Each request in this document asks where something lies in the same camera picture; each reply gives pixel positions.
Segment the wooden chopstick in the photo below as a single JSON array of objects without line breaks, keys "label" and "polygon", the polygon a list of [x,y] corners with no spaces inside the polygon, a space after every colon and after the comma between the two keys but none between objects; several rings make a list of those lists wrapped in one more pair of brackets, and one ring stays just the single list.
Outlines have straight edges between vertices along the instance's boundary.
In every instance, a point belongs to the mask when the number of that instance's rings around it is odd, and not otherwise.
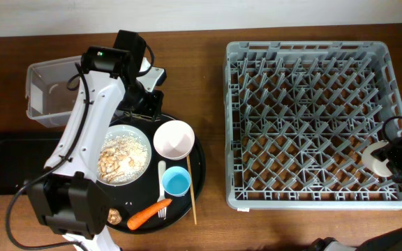
[{"label": "wooden chopstick", "polygon": [[194,187],[193,187],[193,176],[192,176],[192,171],[191,171],[191,159],[190,159],[189,155],[186,156],[186,161],[187,161],[188,173],[190,174],[190,178],[191,178],[190,194],[191,194],[191,206],[192,206],[192,212],[193,212],[193,221],[194,221],[195,225],[198,225],[197,213],[196,213],[196,207],[195,207],[195,193],[194,193]]}]

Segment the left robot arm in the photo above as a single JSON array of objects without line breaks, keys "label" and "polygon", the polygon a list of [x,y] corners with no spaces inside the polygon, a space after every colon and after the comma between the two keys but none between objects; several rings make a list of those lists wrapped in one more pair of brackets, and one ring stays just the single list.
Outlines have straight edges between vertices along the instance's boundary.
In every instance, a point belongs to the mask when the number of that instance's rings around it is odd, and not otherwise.
[{"label": "left robot arm", "polygon": [[110,197],[97,185],[105,134],[117,110],[155,121],[166,78],[162,68],[142,69],[151,49],[136,32],[121,30],[112,47],[91,46],[75,67],[77,100],[63,135],[45,163],[45,173],[29,181],[27,193],[41,225],[81,250],[118,250],[107,229]]}]

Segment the cream white cup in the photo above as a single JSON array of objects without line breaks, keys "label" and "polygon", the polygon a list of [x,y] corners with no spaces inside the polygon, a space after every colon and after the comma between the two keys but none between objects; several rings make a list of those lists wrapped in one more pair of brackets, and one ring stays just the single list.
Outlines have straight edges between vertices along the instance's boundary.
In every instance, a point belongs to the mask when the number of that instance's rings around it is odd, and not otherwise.
[{"label": "cream white cup", "polygon": [[387,167],[388,160],[381,161],[373,154],[376,150],[379,150],[386,145],[388,145],[388,143],[384,141],[376,142],[368,146],[362,154],[362,164],[374,174],[384,178],[392,176],[392,172]]}]

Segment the grey plate with food scraps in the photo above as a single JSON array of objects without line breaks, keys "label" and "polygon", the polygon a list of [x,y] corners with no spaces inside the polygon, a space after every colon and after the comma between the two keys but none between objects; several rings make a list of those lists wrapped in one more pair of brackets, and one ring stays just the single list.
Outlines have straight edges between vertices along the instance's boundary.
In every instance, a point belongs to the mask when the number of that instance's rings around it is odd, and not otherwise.
[{"label": "grey plate with food scraps", "polygon": [[148,137],[131,125],[108,128],[98,159],[98,181],[106,185],[127,185],[145,173],[151,162]]}]

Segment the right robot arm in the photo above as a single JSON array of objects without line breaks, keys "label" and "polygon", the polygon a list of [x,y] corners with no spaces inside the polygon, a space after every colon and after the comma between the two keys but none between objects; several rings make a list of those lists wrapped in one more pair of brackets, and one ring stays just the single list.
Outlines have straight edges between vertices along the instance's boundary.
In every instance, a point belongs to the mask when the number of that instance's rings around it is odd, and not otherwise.
[{"label": "right robot arm", "polygon": [[[379,142],[370,145],[363,152],[363,164],[381,177],[388,177],[393,182],[402,182],[402,138],[392,142]],[[307,251],[402,251],[402,228],[371,238],[358,247],[346,246],[335,238],[318,238],[310,244]]]}]

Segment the white plastic fork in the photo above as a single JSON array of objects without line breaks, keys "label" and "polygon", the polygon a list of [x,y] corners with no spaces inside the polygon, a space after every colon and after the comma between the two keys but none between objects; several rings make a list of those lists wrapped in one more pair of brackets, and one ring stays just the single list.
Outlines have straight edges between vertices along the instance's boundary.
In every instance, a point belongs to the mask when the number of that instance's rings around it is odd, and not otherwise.
[{"label": "white plastic fork", "polygon": [[[159,197],[157,199],[157,202],[160,202],[162,200],[165,199],[165,190],[163,187],[163,182],[162,182],[162,178],[163,178],[163,174],[166,170],[166,163],[164,160],[161,160],[158,163],[158,181],[159,181]],[[159,212],[158,212],[158,217],[159,218],[163,218],[165,219],[167,215],[167,208],[162,208]]]}]

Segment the pink bowl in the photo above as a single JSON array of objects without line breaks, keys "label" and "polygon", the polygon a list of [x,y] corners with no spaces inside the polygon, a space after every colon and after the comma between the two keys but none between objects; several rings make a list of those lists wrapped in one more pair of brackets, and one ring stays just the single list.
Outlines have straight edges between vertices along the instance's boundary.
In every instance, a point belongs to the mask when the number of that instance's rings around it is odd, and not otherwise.
[{"label": "pink bowl", "polygon": [[186,122],[171,120],[160,125],[153,138],[156,152],[169,160],[181,160],[195,144],[195,133]]}]

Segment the blue cup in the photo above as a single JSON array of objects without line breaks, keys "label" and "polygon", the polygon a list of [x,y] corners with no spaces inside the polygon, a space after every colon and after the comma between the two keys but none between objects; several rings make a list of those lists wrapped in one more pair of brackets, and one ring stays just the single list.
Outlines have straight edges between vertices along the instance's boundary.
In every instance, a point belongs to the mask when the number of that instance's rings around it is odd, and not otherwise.
[{"label": "blue cup", "polygon": [[191,186],[191,176],[183,167],[166,169],[161,180],[164,191],[173,197],[183,197]]}]

